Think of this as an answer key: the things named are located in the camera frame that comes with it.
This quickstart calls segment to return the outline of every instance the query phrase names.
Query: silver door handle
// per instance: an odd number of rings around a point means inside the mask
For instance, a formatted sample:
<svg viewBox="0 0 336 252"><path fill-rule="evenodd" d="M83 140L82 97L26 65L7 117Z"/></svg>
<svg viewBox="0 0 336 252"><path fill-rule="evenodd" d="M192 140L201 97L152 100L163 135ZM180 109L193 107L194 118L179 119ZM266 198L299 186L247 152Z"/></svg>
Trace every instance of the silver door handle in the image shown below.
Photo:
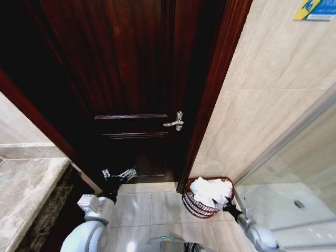
<svg viewBox="0 0 336 252"><path fill-rule="evenodd" d="M170 126L174 126L174 125L176 125L176 130L177 130L177 131L180 131L181 128L182 128L182 124L184 123L184 122L182 121L182 116L183 116L182 111L179 111L178 113L176 113L176 121L174 121L174 122L165 122L165 123L163 124L163 126L165 126L165 127L170 127Z"/></svg>

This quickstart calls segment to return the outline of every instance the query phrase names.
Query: shower drain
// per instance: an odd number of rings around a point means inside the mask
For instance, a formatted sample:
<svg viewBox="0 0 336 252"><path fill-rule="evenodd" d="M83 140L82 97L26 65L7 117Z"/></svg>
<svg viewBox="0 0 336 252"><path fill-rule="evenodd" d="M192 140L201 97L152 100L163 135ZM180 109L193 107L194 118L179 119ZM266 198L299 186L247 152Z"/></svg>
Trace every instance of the shower drain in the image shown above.
<svg viewBox="0 0 336 252"><path fill-rule="evenodd" d="M298 208L304 208L304 203L302 203L301 201L299 200L295 200L294 201L294 204L298 207Z"/></svg>

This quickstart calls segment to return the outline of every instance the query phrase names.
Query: red wire basket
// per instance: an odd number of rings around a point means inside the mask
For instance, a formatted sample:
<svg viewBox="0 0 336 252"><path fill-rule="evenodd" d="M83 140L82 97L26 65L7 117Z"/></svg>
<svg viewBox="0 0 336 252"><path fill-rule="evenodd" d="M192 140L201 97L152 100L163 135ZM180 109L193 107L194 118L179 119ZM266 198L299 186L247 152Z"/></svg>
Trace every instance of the red wire basket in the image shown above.
<svg viewBox="0 0 336 252"><path fill-rule="evenodd" d="M234 190L233 183L232 183L231 179L229 179L228 177L204 177L203 179L205 179L205 180L216 180L218 178L220 178L223 182L224 181L230 181L231 182L231 184L232 184L231 199L233 200L233 198L235 196L235 190ZM183 202L184 206L187 208L187 210L192 215L194 215L198 218L203 218L203 219L210 218L214 214L218 213L219 209L206 206L206 205L202 204L201 202L198 202L194 199L194 194L190 189L190 185L191 185L191 183L193 183L195 181L195 179L197 179L197 178L194 177L194 178L189 178L187 180L185 192L182 195L182 202Z"/></svg>

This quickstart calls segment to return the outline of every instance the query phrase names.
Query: floor tile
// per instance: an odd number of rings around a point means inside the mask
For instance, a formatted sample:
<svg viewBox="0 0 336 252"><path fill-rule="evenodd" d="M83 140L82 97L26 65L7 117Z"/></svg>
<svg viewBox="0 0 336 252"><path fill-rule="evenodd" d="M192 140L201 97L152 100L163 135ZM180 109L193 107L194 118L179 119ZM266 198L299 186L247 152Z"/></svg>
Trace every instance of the floor tile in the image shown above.
<svg viewBox="0 0 336 252"><path fill-rule="evenodd" d="M180 223L178 193L153 193L151 224Z"/></svg>
<svg viewBox="0 0 336 252"><path fill-rule="evenodd" d="M202 219L192 215L184 206L182 202L182 195L178 196L178 205L180 208L180 217L181 223L189 223L189 222L209 222L211 218Z"/></svg>
<svg viewBox="0 0 336 252"><path fill-rule="evenodd" d="M175 238L183 238L181 224L164 224L164 225L151 225L150 231L151 238L160 236L172 236Z"/></svg>
<svg viewBox="0 0 336 252"><path fill-rule="evenodd" d="M175 182L124 184L118 194L176 192Z"/></svg>
<svg viewBox="0 0 336 252"><path fill-rule="evenodd" d="M219 211L217 214L215 214L214 216L212 216L211 218L209 218L212 222L217 222L217 221L234 221L235 219L232 217L231 214L229 214L228 212L223 212L223 211Z"/></svg>
<svg viewBox="0 0 336 252"><path fill-rule="evenodd" d="M124 204L124 195L117 196L117 203L113 207L112 218L109 227L120 227L122 207Z"/></svg>
<svg viewBox="0 0 336 252"><path fill-rule="evenodd" d="M220 252L252 252L252 243L235 221L212 222Z"/></svg>
<svg viewBox="0 0 336 252"><path fill-rule="evenodd" d="M109 239L108 239L108 244L107 244L107 248L106 251L108 252L114 252L116 251L116 244L117 244L117 238L118 238L118 228L109 228L108 229L109 232Z"/></svg>
<svg viewBox="0 0 336 252"><path fill-rule="evenodd" d="M116 252L134 252L150 239L150 226L119 227Z"/></svg>
<svg viewBox="0 0 336 252"><path fill-rule="evenodd" d="M124 196L120 226L150 224L151 194L130 194Z"/></svg>
<svg viewBox="0 0 336 252"><path fill-rule="evenodd" d="M183 239L186 242L196 242L219 251L211 222L183 223Z"/></svg>

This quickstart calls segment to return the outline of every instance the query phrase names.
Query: door frame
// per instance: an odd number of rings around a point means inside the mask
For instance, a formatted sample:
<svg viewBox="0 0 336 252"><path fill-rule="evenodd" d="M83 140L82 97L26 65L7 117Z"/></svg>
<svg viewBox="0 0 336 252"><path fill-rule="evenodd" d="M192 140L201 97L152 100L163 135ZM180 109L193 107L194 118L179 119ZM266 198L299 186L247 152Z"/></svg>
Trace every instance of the door frame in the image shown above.
<svg viewBox="0 0 336 252"><path fill-rule="evenodd" d="M219 20L219 28L214 41L213 53L207 67L203 94L199 103L195 125L189 137L189 145L186 148L186 158L184 164L181 164L183 171L176 189L179 193L184 192L186 180L190 175L210 121L251 3L252 0L226 1L224 14L221 20ZM20 91L1 68L0 91L75 164L83 168L84 172L88 169L87 165L81 160L80 156L67 140L65 140L57 129L39 112L34 104ZM99 176L99 174L93 176L91 179L95 182L97 176Z"/></svg>
<svg viewBox="0 0 336 252"><path fill-rule="evenodd" d="M177 192L183 193L243 30L252 0L227 0Z"/></svg>

